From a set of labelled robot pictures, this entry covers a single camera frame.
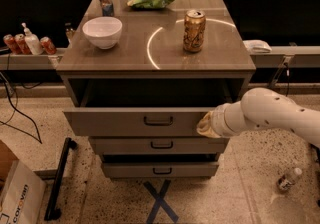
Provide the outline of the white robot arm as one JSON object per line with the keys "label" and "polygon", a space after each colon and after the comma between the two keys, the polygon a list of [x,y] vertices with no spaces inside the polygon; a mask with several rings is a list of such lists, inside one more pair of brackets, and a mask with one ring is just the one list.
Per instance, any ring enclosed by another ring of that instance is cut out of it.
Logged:
{"label": "white robot arm", "polygon": [[266,88],[251,89],[240,101],[217,106],[197,124],[197,132],[209,138],[273,128],[292,132],[320,147],[320,112]]}

